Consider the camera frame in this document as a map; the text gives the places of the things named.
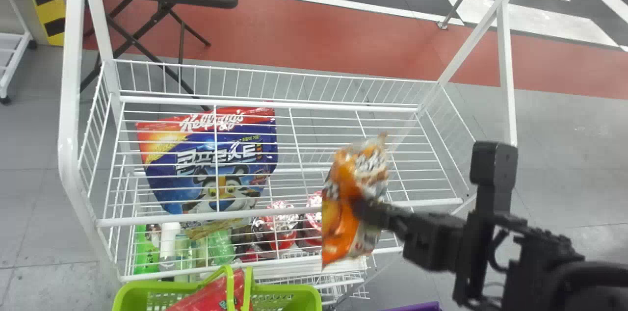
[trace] red floor stripe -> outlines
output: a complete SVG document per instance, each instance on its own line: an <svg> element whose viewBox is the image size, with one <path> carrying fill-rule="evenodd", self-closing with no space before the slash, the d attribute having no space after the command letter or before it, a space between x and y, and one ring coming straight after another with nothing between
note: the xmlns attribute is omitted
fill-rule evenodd
<svg viewBox="0 0 628 311"><path fill-rule="evenodd" d="M111 9L119 0L105 0ZM116 20L134 31L157 3L135 0ZM298 0L240 0L235 9L177 5L177 13L212 46L186 34L184 56L278 67L435 80L471 28L441 31L431 21L377 14ZM112 32L112 43L122 38ZM141 39L159 56L179 54L179 25L166 16ZM96 40L85 40L96 49ZM135 48L130 52L139 53ZM512 36L517 88L628 99L628 52ZM499 84L496 33L489 31L453 77L478 85Z"/></svg>

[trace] black cable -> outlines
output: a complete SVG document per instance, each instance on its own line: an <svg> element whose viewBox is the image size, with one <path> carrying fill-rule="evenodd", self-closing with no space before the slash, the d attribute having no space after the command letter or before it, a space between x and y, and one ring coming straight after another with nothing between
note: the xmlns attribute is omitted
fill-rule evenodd
<svg viewBox="0 0 628 311"><path fill-rule="evenodd" d="M495 253L497 252L497 248L499 247L499 245L501 245L502 242L504 242L505 238L507 238L508 235L509 235L509 232L507 230L501 229L500 231L498 231L495 239L493 239L493 241L491 241L491 243L488 246L489 264L491 265L491 267L493 267L493 269L495 269L495 271L498 271L500 273L506 273L508 271L508 268L501 266L500 264L497 263L497 260L495 259Z"/></svg>

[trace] green basket handle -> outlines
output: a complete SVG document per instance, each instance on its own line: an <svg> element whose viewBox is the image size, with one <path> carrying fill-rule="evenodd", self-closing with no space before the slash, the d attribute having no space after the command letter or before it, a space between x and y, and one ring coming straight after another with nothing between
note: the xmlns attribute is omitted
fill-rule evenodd
<svg viewBox="0 0 628 311"><path fill-rule="evenodd" d="M227 277L227 311L236 311L236 306L234 305L234 271L228 264L220 266L220 268L213 272L209 277L200 282L197 290L204 288L207 284L210 284L213 280L222 275L222 273L224 273Z"/></svg>
<svg viewBox="0 0 628 311"><path fill-rule="evenodd" d="M251 304L251 289L255 285L253 280L253 268L246 268L246 275L244 277L244 301L242 302L241 311L249 311Z"/></svg>

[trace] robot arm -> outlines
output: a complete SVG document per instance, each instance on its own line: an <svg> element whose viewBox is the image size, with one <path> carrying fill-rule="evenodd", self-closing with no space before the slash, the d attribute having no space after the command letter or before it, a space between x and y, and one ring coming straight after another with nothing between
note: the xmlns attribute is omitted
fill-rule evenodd
<svg viewBox="0 0 628 311"><path fill-rule="evenodd" d="M478 311L571 311L588 310L583 309L587 305L594 311L625 310L626 303L609 287L628 286L628 266L587 262L567 237L529 227L525 219L510 214L517 158L512 146L475 143L470 177L478 186L477 202L466 221L377 201L355 202L353 210L402 239L404 259L428 271L454 273L452 297L458 305ZM495 252L510 233L521 245L520 259L500 266ZM500 302L482 293L489 265L506 274Z"/></svg>

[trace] yellow and black striped pillar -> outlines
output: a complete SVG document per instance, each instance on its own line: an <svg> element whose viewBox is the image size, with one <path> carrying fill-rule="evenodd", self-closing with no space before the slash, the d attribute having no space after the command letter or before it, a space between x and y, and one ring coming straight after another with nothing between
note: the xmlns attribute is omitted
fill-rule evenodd
<svg viewBox="0 0 628 311"><path fill-rule="evenodd" d="M48 37L48 43L63 46L65 2L63 0L33 0L33 3L41 27Z"/></svg>

